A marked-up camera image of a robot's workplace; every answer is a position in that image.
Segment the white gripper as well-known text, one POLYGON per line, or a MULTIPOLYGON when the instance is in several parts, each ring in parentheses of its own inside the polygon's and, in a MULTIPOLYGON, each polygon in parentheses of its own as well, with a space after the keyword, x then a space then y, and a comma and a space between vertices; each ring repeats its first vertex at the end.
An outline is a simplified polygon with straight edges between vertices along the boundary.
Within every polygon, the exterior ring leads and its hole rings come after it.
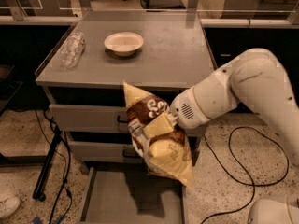
POLYGON ((194 87, 179 94, 171 103, 172 114, 163 112, 147 126, 143 132, 148 138, 171 133, 178 124, 183 129, 194 129, 209 122, 194 95, 194 87))

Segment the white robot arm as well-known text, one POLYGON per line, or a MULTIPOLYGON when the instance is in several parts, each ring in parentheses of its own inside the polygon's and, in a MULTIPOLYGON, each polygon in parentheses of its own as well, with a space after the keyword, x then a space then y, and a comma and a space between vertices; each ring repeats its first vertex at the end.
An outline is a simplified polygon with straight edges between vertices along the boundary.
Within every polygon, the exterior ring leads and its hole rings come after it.
POLYGON ((292 166, 299 168, 299 107, 278 58, 249 49, 179 94, 170 105, 174 122, 194 129, 244 104, 279 138, 292 166))

